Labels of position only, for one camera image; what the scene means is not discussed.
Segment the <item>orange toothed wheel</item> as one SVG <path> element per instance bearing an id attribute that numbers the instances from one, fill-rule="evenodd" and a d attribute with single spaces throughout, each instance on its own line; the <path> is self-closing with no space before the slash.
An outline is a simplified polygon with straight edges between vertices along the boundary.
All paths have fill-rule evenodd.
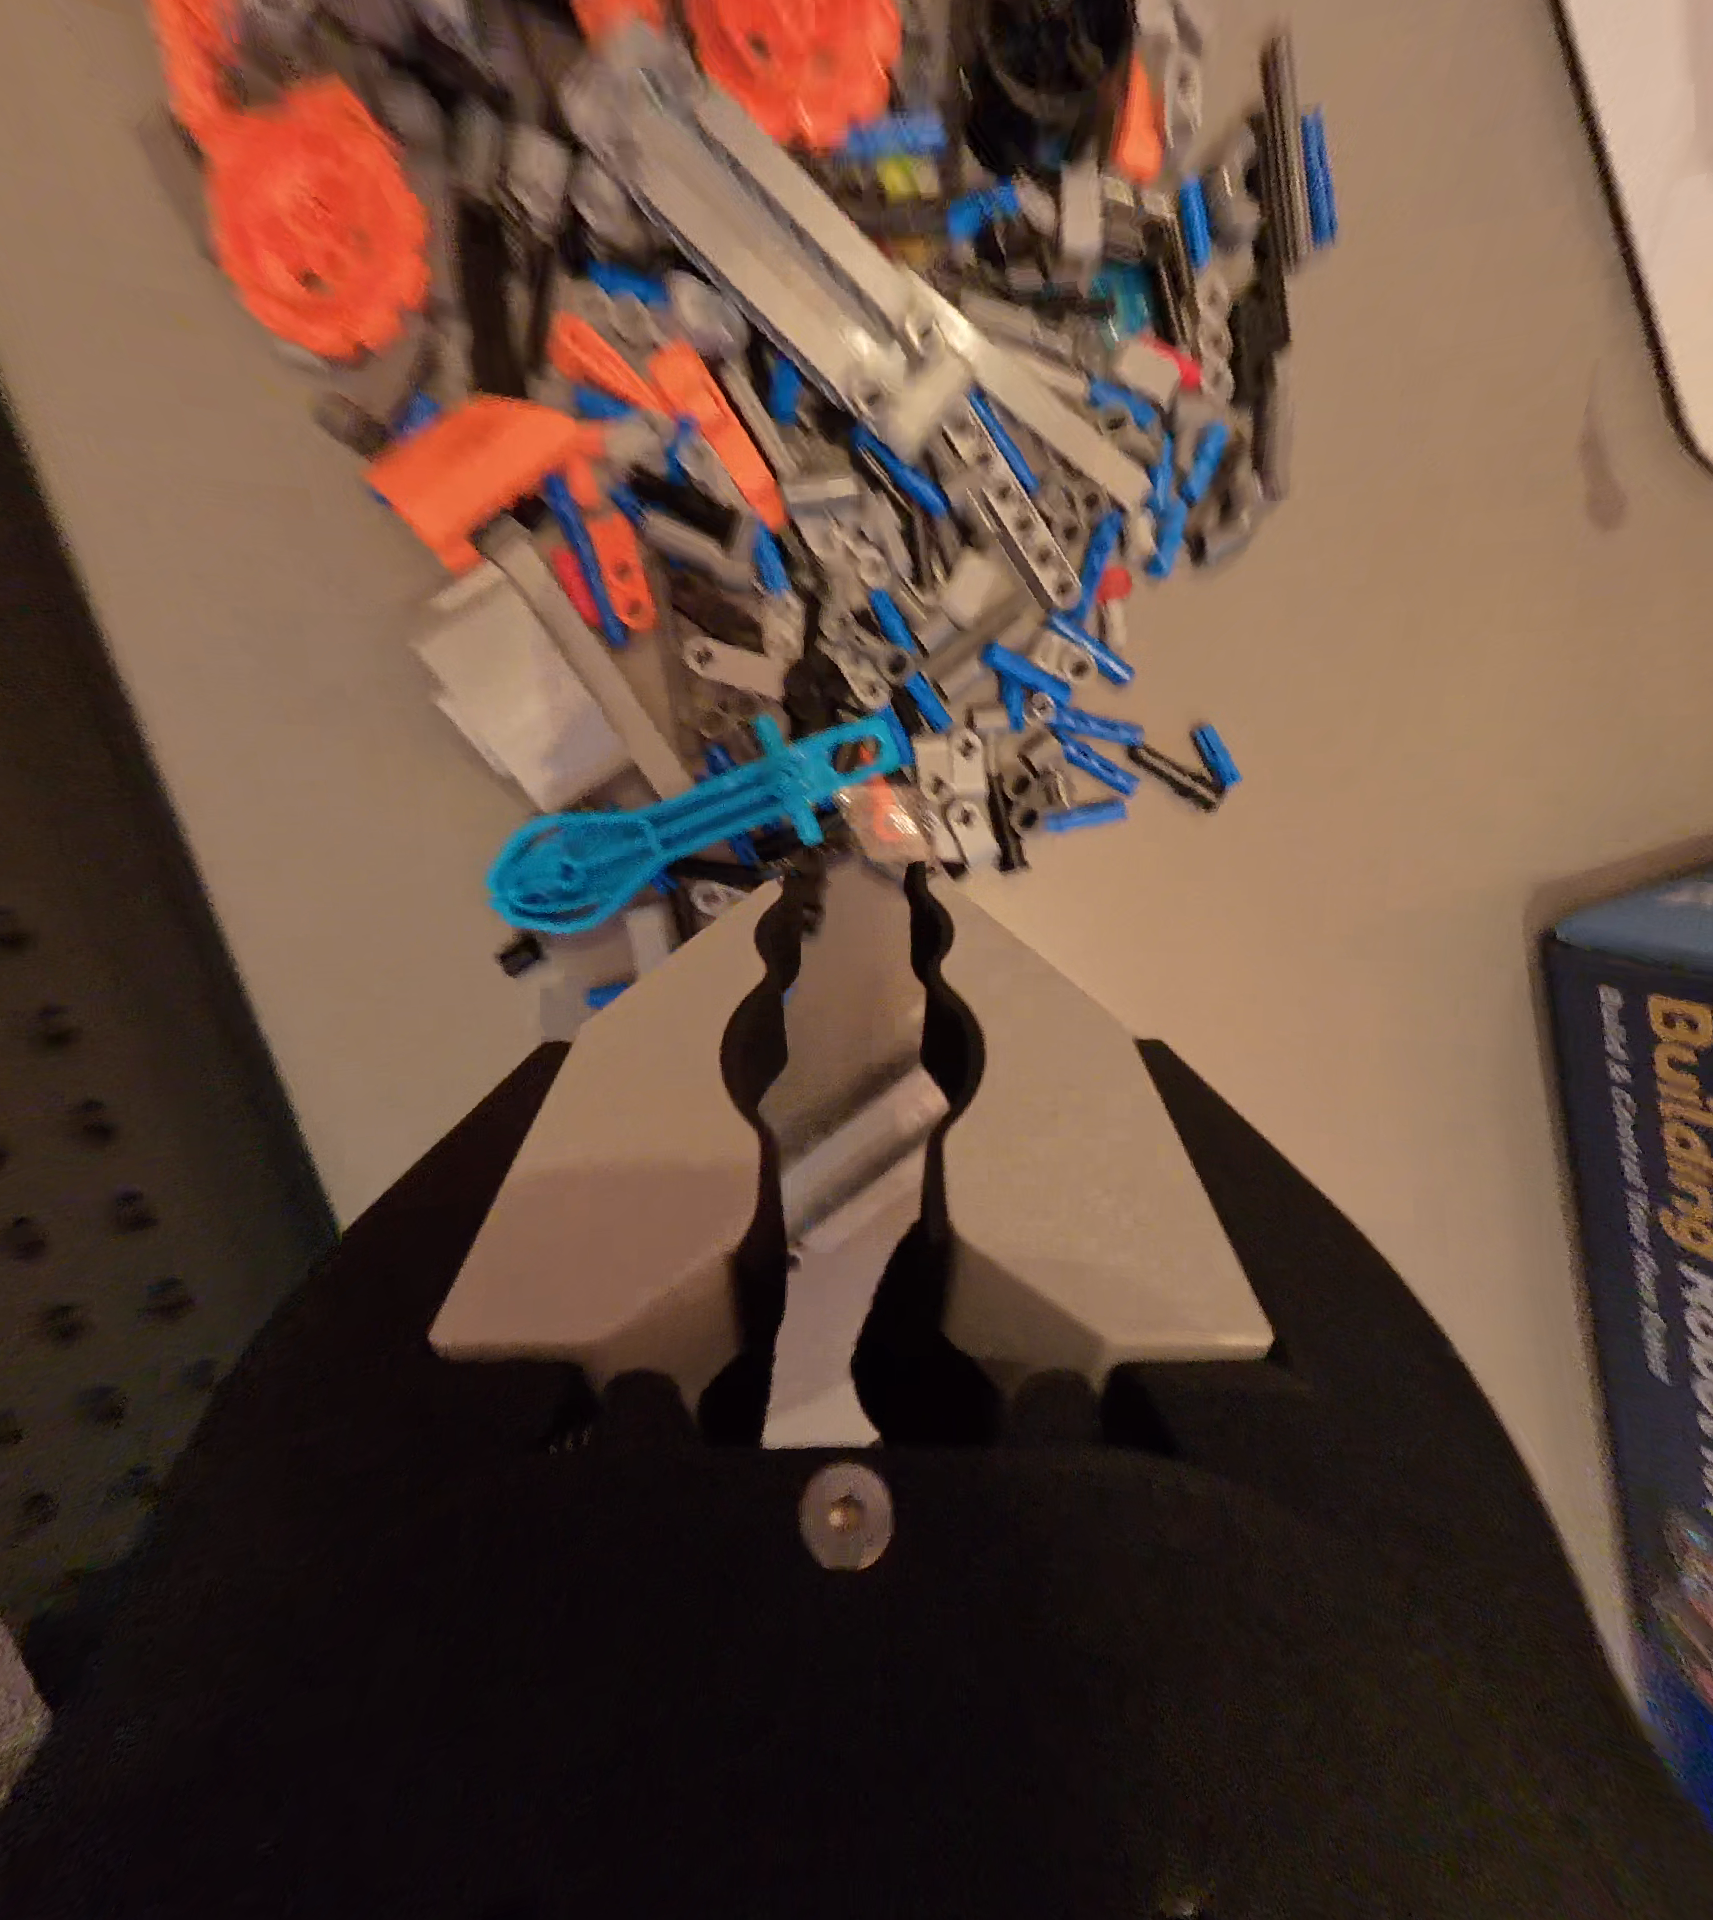
<path id="1" fill-rule="evenodd" d="M 712 84 L 778 143 L 832 152 L 890 104 L 901 2 L 679 2 Z"/>
<path id="2" fill-rule="evenodd" d="M 390 349 L 430 289 L 428 208 L 340 79 L 235 108 L 203 143 L 211 251 L 244 310 L 327 363 Z"/>

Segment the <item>blue toy kit box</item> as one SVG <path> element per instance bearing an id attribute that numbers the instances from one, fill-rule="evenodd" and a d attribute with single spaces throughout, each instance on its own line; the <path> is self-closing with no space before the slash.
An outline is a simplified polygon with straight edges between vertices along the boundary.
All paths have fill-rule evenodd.
<path id="1" fill-rule="evenodd" d="M 1639 1698 L 1713 1824 L 1713 864 L 1540 940 Z"/>

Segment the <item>black perforated mat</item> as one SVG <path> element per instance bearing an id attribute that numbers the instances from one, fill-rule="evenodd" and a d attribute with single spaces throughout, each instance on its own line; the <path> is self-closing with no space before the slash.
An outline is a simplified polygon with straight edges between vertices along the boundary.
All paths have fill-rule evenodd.
<path id="1" fill-rule="evenodd" d="M 331 1235 L 0 389 L 0 1613 L 119 1562 Z"/>

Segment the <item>pile of toy building pieces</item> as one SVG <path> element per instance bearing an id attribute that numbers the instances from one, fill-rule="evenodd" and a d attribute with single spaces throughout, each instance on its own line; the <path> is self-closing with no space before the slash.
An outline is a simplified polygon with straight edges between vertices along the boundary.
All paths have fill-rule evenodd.
<path id="1" fill-rule="evenodd" d="M 1135 2 L 1095 135 L 1002 139 L 971 6 L 901 2 L 890 104 L 811 152 L 707 80 L 679 2 L 141 2 L 143 143 L 215 270 L 228 111 L 331 74 L 399 143 L 430 264 L 402 336 L 327 363 L 250 317 L 358 486 L 472 396 L 598 420 L 604 459 L 478 530 L 581 681 L 630 690 L 690 787 L 755 757 L 757 718 L 886 707 L 915 746 L 821 849 L 729 839 L 581 934 L 493 912 L 510 976 L 609 938 L 598 1013 L 769 878 L 815 921 L 836 858 L 1012 877 L 1141 783 L 1211 813 L 1242 779 L 1211 721 L 1164 746 L 1124 712 L 1130 600 L 1287 497 L 1292 276 L 1343 217 L 1326 117 L 1287 24 L 1208 102 L 1208 6 Z"/>

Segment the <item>orange wedge panel piece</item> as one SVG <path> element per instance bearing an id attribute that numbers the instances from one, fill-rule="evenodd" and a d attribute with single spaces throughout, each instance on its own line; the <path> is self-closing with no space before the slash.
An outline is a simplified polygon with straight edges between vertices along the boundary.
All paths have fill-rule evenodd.
<path id="1" fill-rule="evenodd" d="M 388 502 L 446 574 L 482 564 L 478 530 L 549 475 L 607 458 L 607 428 L 557 406 L 472 396 L 390 440 L 362 465 L 368 493 Z"/>

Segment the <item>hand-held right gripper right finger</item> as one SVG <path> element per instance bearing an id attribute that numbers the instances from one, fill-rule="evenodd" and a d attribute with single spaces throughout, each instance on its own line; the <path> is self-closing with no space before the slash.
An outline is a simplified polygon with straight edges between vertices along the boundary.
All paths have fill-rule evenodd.
<path id="1" fill-rule="evenodd" d="M 940 869 L 906 873 L 944 1093 L 903 1235 L 903 1416 L 1002 1418 L 1046 1376 L 1265 1364 L 1274 1330 L 1141 1045 Z"/>

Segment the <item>turquoise wrench-shaped piece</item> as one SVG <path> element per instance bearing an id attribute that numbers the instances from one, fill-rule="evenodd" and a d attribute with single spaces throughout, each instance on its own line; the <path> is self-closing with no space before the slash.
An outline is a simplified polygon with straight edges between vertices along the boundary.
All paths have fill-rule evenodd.
<path id="1" fill-rule="evenodd" d="M 490 864 L 490 907 L 515 930 L 593 930 L 674 864 L 729 839 L 787 831 L 797 849 L 821 849 L 850 791 L 915 761 L 886 707 L 797 740 L 757 718 L 755 740 L 755 757 L 653 805 L 533 818 Z"/>

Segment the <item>large black wheel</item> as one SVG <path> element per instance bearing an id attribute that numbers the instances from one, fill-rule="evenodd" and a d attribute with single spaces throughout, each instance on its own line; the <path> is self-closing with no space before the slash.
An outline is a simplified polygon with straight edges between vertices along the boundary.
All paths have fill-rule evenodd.
<path id="1" fill-rule="evenodd" d="M 1135 2 L 974 2 L 971 108 L 1002 139 L 1082 143 L 1124 102 Z"/>

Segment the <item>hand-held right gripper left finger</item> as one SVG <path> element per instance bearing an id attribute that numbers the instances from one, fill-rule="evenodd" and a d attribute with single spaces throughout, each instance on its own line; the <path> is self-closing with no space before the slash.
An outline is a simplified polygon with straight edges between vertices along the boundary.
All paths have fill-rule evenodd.
<path id="1" fill-rule="evenodd" d="M 694 1416 L 767 1376 L 787 1206 L 764 1099 L 793 976 L 797 887 L 764 882 L 581 1024 L 430 1322 L 438 1358 L 648 1373 Z"/>

